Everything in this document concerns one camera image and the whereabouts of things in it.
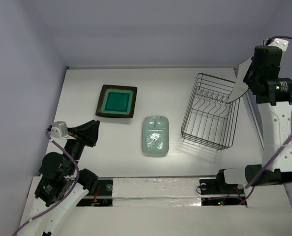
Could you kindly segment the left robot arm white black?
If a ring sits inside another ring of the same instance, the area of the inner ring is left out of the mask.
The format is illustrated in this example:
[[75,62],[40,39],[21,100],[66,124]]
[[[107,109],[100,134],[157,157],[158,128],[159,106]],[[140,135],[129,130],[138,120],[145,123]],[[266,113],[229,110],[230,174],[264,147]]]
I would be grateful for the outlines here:
[[96,145],[99,126],[98,120],[77,127],[68,127],[64,121],[49,125],[45,134],[61,153],[43,157],[29,219],[15,236],[56,236],[83,197],[96,191],[98,176],[79,169],[78,162],[85,147]]

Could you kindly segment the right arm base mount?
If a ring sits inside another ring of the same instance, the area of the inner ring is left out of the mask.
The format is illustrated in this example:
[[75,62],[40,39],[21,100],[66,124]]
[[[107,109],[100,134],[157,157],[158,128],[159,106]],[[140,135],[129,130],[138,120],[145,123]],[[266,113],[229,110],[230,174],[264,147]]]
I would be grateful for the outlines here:
[[239,189],[238,184],[225,183],[223,170],[215,177],[200,178],[196,192],[201,196],[202,206],[237,206],[246,198],[244,189]]

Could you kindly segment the white round plate black rim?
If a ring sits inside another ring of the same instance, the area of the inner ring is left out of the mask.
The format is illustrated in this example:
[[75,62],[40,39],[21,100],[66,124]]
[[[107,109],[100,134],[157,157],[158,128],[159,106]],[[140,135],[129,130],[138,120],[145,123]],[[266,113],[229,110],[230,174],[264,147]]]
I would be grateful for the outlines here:
[[233,87],[232,92],[229,95],[229,98],[227,100],[227,103],[231,103],[233,101],[236,101],[240,97],[242,97],[249,87],[243,82],[246,73],[248,72],[248,69],[252,63],[252,57],[248,58],[246,61],[243,63],[239,64],[238,66],[238,72],[236,75],[236,81]]

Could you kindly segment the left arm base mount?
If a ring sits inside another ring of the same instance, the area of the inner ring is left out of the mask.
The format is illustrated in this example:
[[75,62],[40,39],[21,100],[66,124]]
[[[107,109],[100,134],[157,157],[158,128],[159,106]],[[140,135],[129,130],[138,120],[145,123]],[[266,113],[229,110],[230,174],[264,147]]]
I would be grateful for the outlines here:
[[113,205],[113,178],[99,178],[94,192],[89,193],[77,207],[111,207]]

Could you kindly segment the light blue patterned plate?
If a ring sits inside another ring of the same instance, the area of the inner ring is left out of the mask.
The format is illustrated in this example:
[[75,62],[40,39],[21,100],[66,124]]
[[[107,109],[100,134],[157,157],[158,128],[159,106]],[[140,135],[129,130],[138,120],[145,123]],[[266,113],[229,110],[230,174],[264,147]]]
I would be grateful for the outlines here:
[[164,157],[169,151],[169,120],[147,116],[142,126],[142,151],[147,156]]

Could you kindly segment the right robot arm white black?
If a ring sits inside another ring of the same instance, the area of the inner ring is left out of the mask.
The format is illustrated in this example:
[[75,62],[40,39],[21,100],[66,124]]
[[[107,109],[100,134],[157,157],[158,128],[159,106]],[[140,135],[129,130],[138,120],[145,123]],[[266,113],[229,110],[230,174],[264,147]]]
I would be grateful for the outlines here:
[[220,170],[216,189],[225,193],[233,184],[246,188],[292,183],[292,80],[279,78],[280,63],[288,42],[276,39],[256,46],[253,56],[238,66],[229,102],[248,90],[256,97],[262,121],[261,164]]

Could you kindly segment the teal green square plate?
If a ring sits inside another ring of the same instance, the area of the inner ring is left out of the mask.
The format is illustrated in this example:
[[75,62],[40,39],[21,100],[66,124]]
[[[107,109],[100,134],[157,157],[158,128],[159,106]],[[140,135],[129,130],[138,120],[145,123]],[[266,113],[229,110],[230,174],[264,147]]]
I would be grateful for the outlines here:
[[136,97],[137,87],[103,85],[96,111],[134,111]]

